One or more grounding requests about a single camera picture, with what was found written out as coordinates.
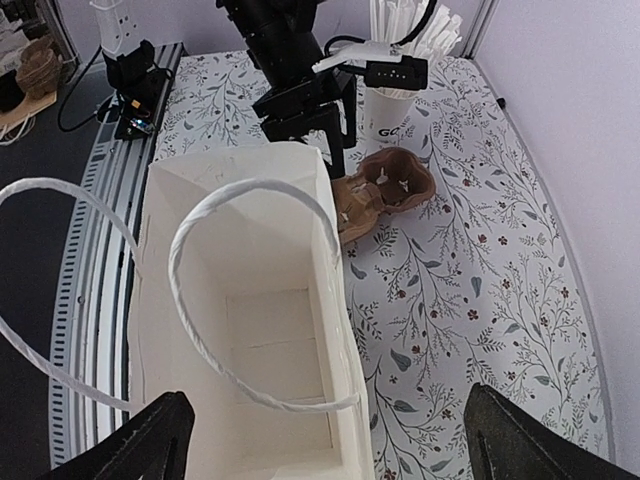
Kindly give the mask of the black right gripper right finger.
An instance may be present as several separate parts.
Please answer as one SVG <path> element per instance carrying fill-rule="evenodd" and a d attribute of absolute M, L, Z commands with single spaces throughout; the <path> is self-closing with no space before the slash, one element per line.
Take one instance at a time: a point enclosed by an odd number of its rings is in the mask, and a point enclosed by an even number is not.
<path fill-rule="evenodd" d="M 555 434 L 489 385 L 472 386 L 464 427 L 475 479 L 633 479 Z"/>

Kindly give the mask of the front aluminium rail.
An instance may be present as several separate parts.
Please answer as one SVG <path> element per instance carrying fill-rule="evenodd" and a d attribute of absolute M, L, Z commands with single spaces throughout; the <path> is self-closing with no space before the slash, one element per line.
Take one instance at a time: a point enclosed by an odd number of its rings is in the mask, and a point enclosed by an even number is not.
<path fill-rule="evenodd" d="M 98 129 L 81 185 L 137 233 L 154 136 L 120 140 L 117 113 Z M 120 232 L 76 202 L 63 250 L 50 346 L 51 362 L 111 396 L 128 399 L 127 323 L 135 269 Z M 49 382 L 49 443 L 59 466 L 118 429 L 129 415 Z"/>

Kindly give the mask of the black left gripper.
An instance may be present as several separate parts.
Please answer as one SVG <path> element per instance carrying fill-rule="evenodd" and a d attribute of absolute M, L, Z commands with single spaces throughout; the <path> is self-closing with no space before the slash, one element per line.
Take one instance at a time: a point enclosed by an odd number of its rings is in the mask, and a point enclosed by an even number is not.
<path fill-rule="evenodd" d="M 271 141 L 301 138 L 312 131 L 326 135 L 330 178 L 345 175 L 344 151 L 356 145 L 356 86 L 354 75 L 333 69 L 295 86 L 271 88 L 254 104 L 261 128 Z"/>

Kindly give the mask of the right aluminium frame post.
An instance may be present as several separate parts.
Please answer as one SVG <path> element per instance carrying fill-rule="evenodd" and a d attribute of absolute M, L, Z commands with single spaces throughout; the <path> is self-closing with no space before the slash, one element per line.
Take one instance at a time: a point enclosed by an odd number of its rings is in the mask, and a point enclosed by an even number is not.
<path fill-rule="evenodd" d="M 460 54 L 462 58 L 473 60 L 476 57 L 498 5 L 499 0 L 482 0 L 480 2 Z"/>

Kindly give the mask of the brown pulp cup carrier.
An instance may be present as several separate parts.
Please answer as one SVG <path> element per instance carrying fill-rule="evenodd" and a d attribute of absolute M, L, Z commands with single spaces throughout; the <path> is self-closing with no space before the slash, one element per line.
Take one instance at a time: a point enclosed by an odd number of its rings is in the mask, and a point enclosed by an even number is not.
<path fill-rule="evenodd" d="M 343 245 L 367 235 L 381 215 L 405 212 L 436 193 L 431 172 L 400 147 L 367 156 L 354 174 L 332 180 L 331 187 Z"/>

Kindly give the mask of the white wrapped straws bundle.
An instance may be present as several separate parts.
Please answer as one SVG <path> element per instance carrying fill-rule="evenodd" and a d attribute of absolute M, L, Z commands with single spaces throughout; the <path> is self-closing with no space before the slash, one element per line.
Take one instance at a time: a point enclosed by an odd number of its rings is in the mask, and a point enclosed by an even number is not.
<path fill-rule="evenodd" d="M 432 63 L 461 42 L 462 17 L 437 1 L 369 2 L 371 39 L 396 45 L 406 55 Z"/>

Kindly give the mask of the floral patterned table mat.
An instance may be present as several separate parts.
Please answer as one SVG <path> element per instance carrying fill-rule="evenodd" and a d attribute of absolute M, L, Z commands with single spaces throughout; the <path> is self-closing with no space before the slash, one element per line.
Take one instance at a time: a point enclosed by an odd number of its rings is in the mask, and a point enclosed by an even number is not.
<path fill-rule="evenodd" d="M 381 479 L 467 479 L 462 407 L 488 384 L 614 458 L 589 309 L 535 169 L 477 68 L 448 58 L 387 137 L 435 196 L 344 248 Z"/>

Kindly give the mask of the white cup holding straws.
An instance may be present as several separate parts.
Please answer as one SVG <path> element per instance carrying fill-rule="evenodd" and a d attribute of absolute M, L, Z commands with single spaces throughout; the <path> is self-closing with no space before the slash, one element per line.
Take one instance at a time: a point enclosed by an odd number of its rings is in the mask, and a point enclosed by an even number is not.
<path fill-rule="evenodd" d="M 363 134 L 369 151 L 398 146 L 406 130 L 405 120 L 414 99 L 386 96 L 376 89 L 366 88 L 364 94 Z"/>

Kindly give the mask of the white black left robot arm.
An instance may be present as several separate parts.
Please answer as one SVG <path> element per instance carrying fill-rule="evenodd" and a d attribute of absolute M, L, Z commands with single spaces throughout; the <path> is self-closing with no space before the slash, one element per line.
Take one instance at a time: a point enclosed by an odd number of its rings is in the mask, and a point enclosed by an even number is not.
<path fill-rule="evenodd" d="M 322 131 L 329 177 L 344 177 L 344 151 L 356 145 L 357 81 L 336 67 L 312 70 L 324 58 L 312 33 L 318 3 L 222 0 L 216 6 L 226 11 L 270 85 L 253 104 L 268 140 L 301 141 Z"/>

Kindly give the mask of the stack of pulp carriers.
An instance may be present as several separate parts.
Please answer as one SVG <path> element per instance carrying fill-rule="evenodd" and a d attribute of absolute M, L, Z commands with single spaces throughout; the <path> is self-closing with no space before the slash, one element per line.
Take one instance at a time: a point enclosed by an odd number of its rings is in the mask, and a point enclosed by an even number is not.
<path fill-rule="evenodd" d="M 57 90 L 62 63 L 50 35 L 31 41 L 20 60 L 16 82 L 28 97 L 38 100 Z"/>

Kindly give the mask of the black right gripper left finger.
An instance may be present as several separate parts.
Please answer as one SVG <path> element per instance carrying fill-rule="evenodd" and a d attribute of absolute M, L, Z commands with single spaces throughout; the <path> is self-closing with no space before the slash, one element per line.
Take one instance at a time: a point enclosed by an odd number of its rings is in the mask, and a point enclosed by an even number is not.
<path fill-rule="evenodd" d="M 194 409 L 180 391 L 166 392 L 90 450 L 43 479 L 184 479 Z"/>

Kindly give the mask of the kraft paper takeout bag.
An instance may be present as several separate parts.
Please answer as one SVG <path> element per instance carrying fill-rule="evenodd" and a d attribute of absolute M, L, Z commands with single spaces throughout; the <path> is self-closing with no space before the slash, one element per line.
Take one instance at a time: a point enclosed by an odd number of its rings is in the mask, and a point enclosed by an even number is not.
<path fill-rule="evenodd" d="M 366 385 L 347 313 L 331 184 L 297 142 L 153 163 L 141 229 L 88 190 L 24 178 L 1 196 L 55 190 L 101 212 L 135 262 L 129 396 L 121 400 L 2 335 L 50 378 L 140 413 L 187 397 L 190 479 L 371 479 Z"/>

